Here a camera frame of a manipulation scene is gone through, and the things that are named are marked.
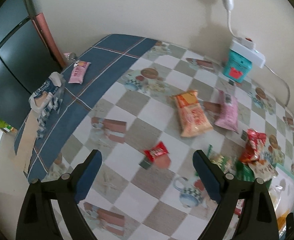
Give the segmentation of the orange egg roll packet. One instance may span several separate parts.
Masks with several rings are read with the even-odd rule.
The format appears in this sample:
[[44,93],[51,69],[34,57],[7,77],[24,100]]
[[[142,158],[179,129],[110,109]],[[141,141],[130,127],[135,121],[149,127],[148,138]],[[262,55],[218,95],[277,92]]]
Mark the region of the orange egg roll packet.
[[172,96],[182,127],[181,137],[196,137],[213,130],[197,96],[197,90],[188,90]]

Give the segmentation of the dark green snack packet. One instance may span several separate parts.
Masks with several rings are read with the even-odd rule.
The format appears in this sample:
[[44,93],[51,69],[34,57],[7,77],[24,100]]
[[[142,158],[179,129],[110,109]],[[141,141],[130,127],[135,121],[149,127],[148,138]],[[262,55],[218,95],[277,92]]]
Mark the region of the dark green snack packet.
[[250,167],[240,161],[237,161],[235,164],[236,167],[236,178],[241,181],[250,181],[255,180],[254,173]]

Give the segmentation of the teal toy box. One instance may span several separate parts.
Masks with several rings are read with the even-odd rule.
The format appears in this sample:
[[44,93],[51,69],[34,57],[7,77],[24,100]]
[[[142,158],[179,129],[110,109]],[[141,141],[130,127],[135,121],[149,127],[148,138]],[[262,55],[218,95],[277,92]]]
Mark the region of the teal toy box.
[[228,60],[223,75],[237,83],[242,83],[252,69],[252,62],[233,50],[229,50]]

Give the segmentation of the beige foil snack bag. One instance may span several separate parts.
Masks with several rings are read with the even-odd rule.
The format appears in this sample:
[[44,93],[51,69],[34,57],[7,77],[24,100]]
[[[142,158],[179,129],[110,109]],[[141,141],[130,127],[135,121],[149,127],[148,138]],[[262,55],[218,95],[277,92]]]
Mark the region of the beige foil snack bag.
[[253,171],[255,178],[261,178],[265,182],[278,176],[276,169],[267,160],[254,161],[248,166]]

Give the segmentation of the pink snack packet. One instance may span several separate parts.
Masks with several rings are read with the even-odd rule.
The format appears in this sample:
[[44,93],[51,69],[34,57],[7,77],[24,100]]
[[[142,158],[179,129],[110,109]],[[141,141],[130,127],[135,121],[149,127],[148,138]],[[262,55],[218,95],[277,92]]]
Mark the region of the pink snack packet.
[[238,101],[237,98],[223,90],[219,90],[221,111],[215,125],[238,133]]

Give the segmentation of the white power strip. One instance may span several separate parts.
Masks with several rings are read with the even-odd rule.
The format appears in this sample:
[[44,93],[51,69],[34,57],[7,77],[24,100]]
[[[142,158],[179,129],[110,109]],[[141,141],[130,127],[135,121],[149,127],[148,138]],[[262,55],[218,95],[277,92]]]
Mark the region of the white power strip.
[[265,56],[256,50],[256,44],[250,38],[233,38],[230,50],[240,54],[259,68],[263,68],[266,63]]

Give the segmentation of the small pink wafer packet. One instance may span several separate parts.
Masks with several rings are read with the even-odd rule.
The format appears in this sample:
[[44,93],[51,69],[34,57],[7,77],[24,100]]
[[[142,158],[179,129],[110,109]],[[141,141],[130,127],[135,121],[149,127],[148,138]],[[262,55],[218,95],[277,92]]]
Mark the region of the small pink wafer packet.
[[77,61],[74,63],[69,83],[76,83],[81,85],[83,83],[86,71],[90,65],[91,63],[86,61]]

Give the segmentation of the crumpled silver wrapper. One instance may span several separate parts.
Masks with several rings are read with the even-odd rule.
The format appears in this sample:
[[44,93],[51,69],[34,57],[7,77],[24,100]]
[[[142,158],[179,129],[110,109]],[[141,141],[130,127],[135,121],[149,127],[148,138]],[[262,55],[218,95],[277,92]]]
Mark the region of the crumpled silver wrapper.
[[76,53],[64,53],[64,57],[67,61],[77,61],[78,60],[78,56],[76,55]]

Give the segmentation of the red white milk snack pack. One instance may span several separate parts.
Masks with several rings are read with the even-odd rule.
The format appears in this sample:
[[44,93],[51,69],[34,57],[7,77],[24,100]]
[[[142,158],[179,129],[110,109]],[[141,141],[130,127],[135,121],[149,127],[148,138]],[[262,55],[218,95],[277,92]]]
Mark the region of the red white milk snack pack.
[[239,200],[237,201],[237,203],[236,203],[236,207],[235,207],[235,211],[234,211],[234,213],[235,213],[237,216],[240,216],[240,215],[241,215],[243,205],[244,205],[244,199],[239,199]]

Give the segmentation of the patterned tablecloth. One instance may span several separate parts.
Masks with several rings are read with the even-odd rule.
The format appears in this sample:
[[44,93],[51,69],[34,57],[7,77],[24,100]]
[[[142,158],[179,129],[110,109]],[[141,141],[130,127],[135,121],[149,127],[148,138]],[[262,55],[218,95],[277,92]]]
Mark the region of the patterned tablecloth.
[[[266,133],[264,156],[294,176],[294,114],[262,82],[237,85],[202,66],[203,57],[173,44],[129,35],[103,38],[82,56],[90,62],[83,83],[67,84],[59,113],[35,142],[28,180],[55,180],[71,172],[92,150],[102,165],[80,211],[99,239],[197,239],[216,204],[206,191],[191,200],[183,191],[196,178],[196,150],[234,159],[249,128]],[[173,95],[197,90],[213,106],[219,90],[238,100],[238,133],[214,126],[181,137]],[[162,141],[168,154],[146,157]]]

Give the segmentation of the small red candy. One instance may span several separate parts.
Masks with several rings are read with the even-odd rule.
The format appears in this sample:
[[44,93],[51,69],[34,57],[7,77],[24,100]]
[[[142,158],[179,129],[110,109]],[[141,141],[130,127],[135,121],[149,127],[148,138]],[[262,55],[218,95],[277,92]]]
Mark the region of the small red candy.
[[146,157],[153,163],[157,158],[168,154],[168,150],[165,147],[164,143],[160,141],[156,146],[149,150],[144,150]]

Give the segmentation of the red peanut snack bag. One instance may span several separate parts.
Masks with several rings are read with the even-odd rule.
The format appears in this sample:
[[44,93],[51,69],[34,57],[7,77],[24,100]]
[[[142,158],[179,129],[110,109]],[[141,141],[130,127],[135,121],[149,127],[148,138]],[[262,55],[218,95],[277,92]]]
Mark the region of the red peanut snack bag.
[[263,151],[267,136],[252,128],[247,130],[247,142],[239,161],[247,164],[260,159],[260,153]]

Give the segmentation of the teal-rimmed cardboard tray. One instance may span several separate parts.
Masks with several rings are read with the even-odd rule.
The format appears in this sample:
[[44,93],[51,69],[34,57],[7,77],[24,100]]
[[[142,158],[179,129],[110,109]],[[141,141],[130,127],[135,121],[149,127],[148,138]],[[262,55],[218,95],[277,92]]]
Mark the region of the teal-rimmed cardboard tray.
[[[276,164],[275,169],[278,172],[278,176],[271,180],[270,185],[283,187],[280,204],[277,210],[275,210],[276,218],[278,218],[287,210],[289,210],[289,213],[292,212],[294,214],[294,176],[280,164]],[[285,231],[286,226],[279,234],[279,237],[282,237]]]

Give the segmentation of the blue white crumpled wrapper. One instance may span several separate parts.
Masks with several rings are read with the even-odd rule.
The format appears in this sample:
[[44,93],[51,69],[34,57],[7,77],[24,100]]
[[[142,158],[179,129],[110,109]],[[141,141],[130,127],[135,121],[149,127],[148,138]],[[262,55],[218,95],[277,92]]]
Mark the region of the blue white crumpled wrapper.
[[63,101],[65,82],[62,74],[52,72],[28,99],[37,122],[36,139],[44,137],[47,120],[52,111],[59,113]]

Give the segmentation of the round bread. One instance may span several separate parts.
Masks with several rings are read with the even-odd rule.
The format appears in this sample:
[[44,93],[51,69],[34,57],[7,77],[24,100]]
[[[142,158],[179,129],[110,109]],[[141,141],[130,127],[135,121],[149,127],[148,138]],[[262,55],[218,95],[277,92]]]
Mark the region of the round bread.
[[277,210],[277,208],[280,204],[282,189],[283,189],[283,187],[281,187],[279,185],[277,185],[277,186],[270,185],[270,187],[269,187],[268,192],[269,192],[270,198],[272,200],[274,210]]

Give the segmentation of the green rice cracker packet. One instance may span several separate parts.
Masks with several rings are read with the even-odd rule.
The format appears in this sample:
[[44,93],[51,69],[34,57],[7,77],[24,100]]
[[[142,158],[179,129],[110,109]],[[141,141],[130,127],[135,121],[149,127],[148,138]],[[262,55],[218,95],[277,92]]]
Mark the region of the green rice cracker packet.
[[235,174],[234,159],[232,157],[214,152],[211,144],[208,146],[207,157],[213,164],[216,164],[223,171],[223,173]]

